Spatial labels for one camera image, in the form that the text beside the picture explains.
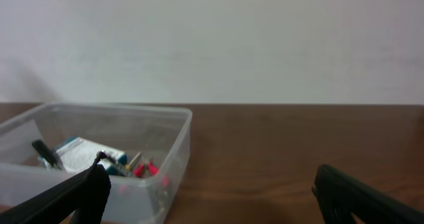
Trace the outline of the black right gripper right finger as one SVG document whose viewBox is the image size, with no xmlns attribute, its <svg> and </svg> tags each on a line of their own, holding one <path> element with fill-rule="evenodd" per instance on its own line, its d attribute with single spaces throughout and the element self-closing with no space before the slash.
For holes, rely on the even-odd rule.
<svg viewBox="0 0 424 224">
<path fill-rule="evenodd" d="M 318 167 L 312 192 L 326 223 L 423 222 L 423 212 L 329 166 Z"/>
</svg>

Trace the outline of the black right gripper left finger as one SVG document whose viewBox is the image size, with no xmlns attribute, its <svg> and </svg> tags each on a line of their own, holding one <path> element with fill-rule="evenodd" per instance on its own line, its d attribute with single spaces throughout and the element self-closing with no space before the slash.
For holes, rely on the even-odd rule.
<svg viewBox="0 0 424 224">
<path fill-rule="evenodd" d="M 100 223 L 110 194 L 111 181 L 99 164 L 99 152 L 86 170 L 33 198 L 1 213 L 2 223 Z"/>
</svg>

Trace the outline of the white blue cardboard box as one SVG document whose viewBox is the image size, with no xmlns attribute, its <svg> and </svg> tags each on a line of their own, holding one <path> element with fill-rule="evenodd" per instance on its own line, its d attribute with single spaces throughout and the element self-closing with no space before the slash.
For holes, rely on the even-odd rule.
<svg viewBox="0 0 424 224">
<path fill-rule="evenodd" d="M 125 166 L 128 162 L 128 156 L 125 151 L 83 139 L 81 137 L 69 138 L 62 144 L 52 148 L 51 151 L 53 151 L 60 159 L 64 167 L 64 170 L 61 171 L 67 173 L 80 173 L 88 169 L 94 163 L 99 152 L 104 152 L 109 157 L 109 159 L 101 159 L 98 164 L 102 165 L 110 175 L 122 176 L 119 169 L 117 169 L 117 164 Z M 51 165 L 49 165 L 49 163 L 47 163 L 41 155 L 39 155 L 38 160 L 42 163 L 45 169 L 57 170 L 51 167 Z"/>
</svg>

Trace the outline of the black yellow screwdriver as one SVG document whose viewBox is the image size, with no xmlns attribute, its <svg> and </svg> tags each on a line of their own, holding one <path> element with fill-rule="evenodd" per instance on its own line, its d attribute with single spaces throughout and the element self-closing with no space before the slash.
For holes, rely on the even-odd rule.
<svg viewBox="0 0 424 224">
<path fill-rule="evenodd" d="M 138 161 L 140 160 L 142 154 L 140 152 L 138 152 L 133 158 L 132 160 L 125 166 L 125 168 L 128 171 L 131 171 L 137 164 Z"/>
</svg>

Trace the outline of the red handled pliers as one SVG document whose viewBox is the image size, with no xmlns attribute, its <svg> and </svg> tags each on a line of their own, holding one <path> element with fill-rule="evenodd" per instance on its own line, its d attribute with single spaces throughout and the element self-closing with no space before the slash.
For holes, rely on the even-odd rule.
<svg viewBox="0 0 424 224">
<path fill-rule="evenodd" d="M 157 175 L 159 167 L 157 167 L 151 159 L 143 159 L 140 164 L 133 170 L 133 174 L 137 178 L 146 178 Z"/>
</svg>

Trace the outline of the clear plastic container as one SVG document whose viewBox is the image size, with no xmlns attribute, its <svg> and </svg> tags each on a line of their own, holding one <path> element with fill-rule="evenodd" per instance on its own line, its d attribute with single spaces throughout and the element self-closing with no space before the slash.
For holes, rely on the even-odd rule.
<svg viewBox="0 0 424 224">
<path fill-rule="evenodd" d="M 111 176 L 102 219 L 112 223 L 162 223 L 190 156 L 189 109 L 125 105 L 48 103 L 1 124 L 1 205 L 16 206 L 67 180 L 32 147 L 51 149 L 83 138 L 125 153 L 141 154 L 157 167 L 154 176 Z"/>
</svg>

